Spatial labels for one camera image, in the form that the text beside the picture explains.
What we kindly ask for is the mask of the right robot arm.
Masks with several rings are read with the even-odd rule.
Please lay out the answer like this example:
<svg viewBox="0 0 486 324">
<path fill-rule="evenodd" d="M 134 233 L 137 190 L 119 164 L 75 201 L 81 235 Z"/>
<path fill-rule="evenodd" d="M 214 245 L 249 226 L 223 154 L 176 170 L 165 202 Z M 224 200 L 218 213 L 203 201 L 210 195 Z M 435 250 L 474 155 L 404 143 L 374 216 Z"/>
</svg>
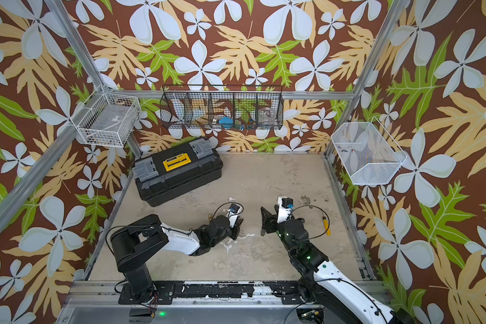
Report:
<svg viewBox="0 0 486 324">
<path fill-rule="evenodd" d="M 301 275 L 298 287 L 303 302 L 324 306 L 344 323 L 414 323 L 405 310 L 383 304 L 345 276 L 310 242 L 303 220 L 285 216 L 279 205 L 275 209 L 274 215 L 261 208 L 262 232 L 277 234 L 281 240 Z"/>
</svg>

